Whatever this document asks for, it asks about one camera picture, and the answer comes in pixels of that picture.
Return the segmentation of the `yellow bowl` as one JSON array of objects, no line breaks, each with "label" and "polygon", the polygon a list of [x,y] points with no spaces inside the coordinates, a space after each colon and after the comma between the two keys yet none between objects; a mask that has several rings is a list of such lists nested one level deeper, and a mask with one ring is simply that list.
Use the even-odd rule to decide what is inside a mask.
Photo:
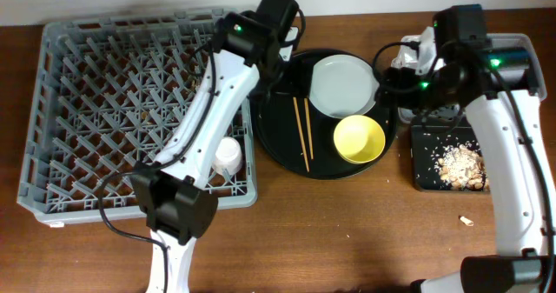
[{"label": "yellow bowl", "polygon": [[334,128],[334,147],[339,156],[352,164],[371,163],[386,147],[386,134],[371,117],[352,115]]}]

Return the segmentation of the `pink plastic cup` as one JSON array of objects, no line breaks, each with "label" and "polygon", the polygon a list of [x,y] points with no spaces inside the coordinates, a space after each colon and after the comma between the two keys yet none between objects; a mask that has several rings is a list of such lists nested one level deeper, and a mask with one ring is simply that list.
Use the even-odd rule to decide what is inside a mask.
[{"label": "pink plastic cup", "polygon": [[220,141],[212,168],[221,176],[224,175],[224,171],[227,171],[230,176],[240,171],[242,168],[242,148],[235,138],[224,137]]}]

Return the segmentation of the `grey round plate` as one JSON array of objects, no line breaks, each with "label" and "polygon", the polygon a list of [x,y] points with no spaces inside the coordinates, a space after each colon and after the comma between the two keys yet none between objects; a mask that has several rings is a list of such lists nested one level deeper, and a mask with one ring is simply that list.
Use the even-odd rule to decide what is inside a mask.
[{"label": "grey round plate", "polygon": [[314,65],[308,98],[320,113],[342,119],[368,113],[375,106],[378,89],[367,62],[351,55],[332,55]]}]

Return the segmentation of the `food scraps pile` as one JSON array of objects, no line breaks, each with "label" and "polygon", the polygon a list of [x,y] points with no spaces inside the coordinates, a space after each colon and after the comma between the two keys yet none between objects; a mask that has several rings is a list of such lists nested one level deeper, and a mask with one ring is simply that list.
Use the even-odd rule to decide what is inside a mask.
[{"label": "food scraps pile", "polygon": [[437,174],[435,184],[453,191],[490,190],[486,165],[477,143],[457,143],[443,146],[442,152],[433,153],[433,170]]}]

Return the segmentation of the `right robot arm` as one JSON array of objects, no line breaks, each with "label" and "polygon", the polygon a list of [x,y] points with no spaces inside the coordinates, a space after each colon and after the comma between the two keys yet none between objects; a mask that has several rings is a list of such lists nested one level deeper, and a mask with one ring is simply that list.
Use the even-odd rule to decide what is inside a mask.
[{"label": "right robot arm", "polygon": [[456,104],[479,143],[490,183],[495,254],[466,257],[457,272],[414,281],[414,292],[552,292],[555,185],[540,128],[545,92],[530,43],[506,46],[478,4],[434,15],[409,43],[414,67],[376,73],[377,102],[420,119]]}]

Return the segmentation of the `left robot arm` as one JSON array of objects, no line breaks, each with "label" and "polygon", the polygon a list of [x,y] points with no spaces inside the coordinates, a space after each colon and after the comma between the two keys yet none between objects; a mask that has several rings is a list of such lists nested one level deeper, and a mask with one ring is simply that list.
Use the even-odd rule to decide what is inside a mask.
[{"label": "left robot arm", "polygon": [[288,33],[300,14],[295,0],[261,0],[230,12],[207,44],[208,66],[192,104],[151,165],[129,179],[153,244],[150,292],[186,292],[195,242],[208,229],[218,197],[205,188],[219,143],[258,83],[280,74],[301,35]]}]

